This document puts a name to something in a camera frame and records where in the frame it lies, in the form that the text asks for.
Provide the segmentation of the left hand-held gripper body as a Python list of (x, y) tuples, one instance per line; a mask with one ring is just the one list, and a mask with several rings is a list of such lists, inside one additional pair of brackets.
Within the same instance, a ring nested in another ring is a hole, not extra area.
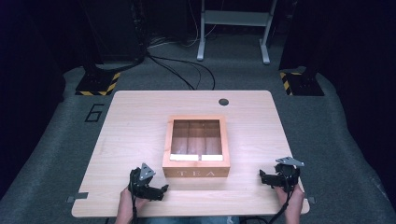
[(158, 189), (149, 185), (155, 175), (156, 173), (143, 162), (141, 167), (136, 167), (131, 171), (128, 190), (133, 196), (148, 200), (157, 194), (164, 195), (164, 193), (160, 193)]

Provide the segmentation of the person's left hand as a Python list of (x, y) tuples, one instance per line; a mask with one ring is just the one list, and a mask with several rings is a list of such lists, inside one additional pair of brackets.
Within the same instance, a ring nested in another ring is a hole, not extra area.
[[(135, 200), (135, 207), (140, 210), (148, 202), (147, 199), (137, 198)], [(118, 217), (132, 217), (133, 216), (133, 200), (131, 192), (125, 188), (120, 193), (120, 202), (118, 208)]]

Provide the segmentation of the wooden tea box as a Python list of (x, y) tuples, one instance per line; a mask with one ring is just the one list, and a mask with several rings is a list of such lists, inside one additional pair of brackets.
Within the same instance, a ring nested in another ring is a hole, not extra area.
[[(196, 154), (198, 161), (170, 161), (170, 154)], [(201, 161), (223, 155), (223, 161)], [(222, 115), (177, 115), (167, 122), (163, 153), (166, 177), (227, 177), (231, 169), (226, 119)]]

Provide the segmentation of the black base with hazard tape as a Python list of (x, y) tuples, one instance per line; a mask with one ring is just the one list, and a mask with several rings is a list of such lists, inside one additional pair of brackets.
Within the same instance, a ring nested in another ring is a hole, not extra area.
[(103, 74), (96, 77), (84, 75), (76, 87), (75, 95), (109, 95), (114, 91), (119, 77), (120, 73)]
[(301, 73), (280, 73), (284, 89), (291, 96), (323, 96), (324, 92), (317, 80), (307, 78)]

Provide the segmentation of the person's right hand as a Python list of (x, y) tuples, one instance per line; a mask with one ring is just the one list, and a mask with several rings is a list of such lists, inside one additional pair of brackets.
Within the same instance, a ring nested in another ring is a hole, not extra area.
[(299, 185), (296, 185), (293, 191), (288, 194), (281, 187), (275, 187), (276, 195), (280, 205), (288, 205), (285, 213), (287, 215), (300, 215), (303, 209), (304, 192)]

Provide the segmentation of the white metal stand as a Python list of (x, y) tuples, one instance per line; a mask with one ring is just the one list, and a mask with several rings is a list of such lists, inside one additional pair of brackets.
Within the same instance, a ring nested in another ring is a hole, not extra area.
[(205, 8), (205, 0), (201, 0), (201, 19), (200, 19), (200, 41), (196, 59), (201, 62), (205, 57), (205, 37), (207, 32), (205, 27), (210, 25), (237, 25), (237, 26), (256, 26), (264, 27), (264, 33), (259, 40), (262, 62), (265, 65), (270, 63), (267, 40), (270, 34), (273, 18), (275, 16), (277, 0), (270, 0), (268, 12), (246, 12), (246, 11), (223, 11), (208, 10)]

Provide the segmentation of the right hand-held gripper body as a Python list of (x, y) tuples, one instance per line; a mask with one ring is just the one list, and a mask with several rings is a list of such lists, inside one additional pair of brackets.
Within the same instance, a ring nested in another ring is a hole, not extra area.
[(278, 184), (285, 192), (293, 191), (300, 178), (300, 168), (304, 167), (303, 161), (298, 161), (293, 157), (276, 159), (276, 173), (280, 176)]

